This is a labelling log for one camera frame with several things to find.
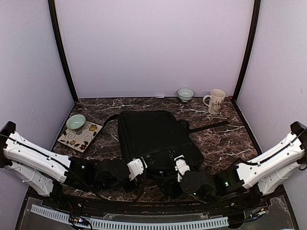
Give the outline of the black student bag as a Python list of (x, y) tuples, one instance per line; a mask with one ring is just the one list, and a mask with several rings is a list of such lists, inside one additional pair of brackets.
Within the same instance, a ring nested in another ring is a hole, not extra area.
[(112, 120), (118, 122), (122, 159), (129, 163), (134, 158), (149, 155), (153, 162), (149, 167), (152, 173), (173, 169), (168, 153), (174, 150), (185, 157), (190, 167), (198, 168), (204, 156), (189, 134), (228, 124), (228, 121), (223, 121), (189, 129), (183, 126), (188, 121), (176, 120), (169, 111), (124, 111), (109, 117), (104, 125)]

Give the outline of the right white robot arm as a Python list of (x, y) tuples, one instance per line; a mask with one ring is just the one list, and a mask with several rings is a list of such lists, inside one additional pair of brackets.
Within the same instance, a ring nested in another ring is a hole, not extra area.
[(307, 127), (296, 121), (290, 133), (277, 145), (249, 160), (238, 159), (226, 170), (211, 175), (196, 171), (177, 150), (168, 153), (171, 169), (176, 172), (177, 191), (203, 203), (244, 200), (255, 208), (263, 197), (274, 192), (295, 169), (302, 170), (307, 157)]

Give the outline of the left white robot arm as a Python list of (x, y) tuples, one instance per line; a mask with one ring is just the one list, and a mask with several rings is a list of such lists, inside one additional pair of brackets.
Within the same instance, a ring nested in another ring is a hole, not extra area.
[(57, 209), (68, 199), (61, 193), (62, 185), (91, 192), (100, 192), (118, 185), (125, 186), (153, 165), (147, 155), (126, 163), (119, 159), (86, 160), (53, 153), (24, 139), (16, 124), (7, 122), (0, 130), (0, 166), (9, 170), (40, 196), (48, 197)]

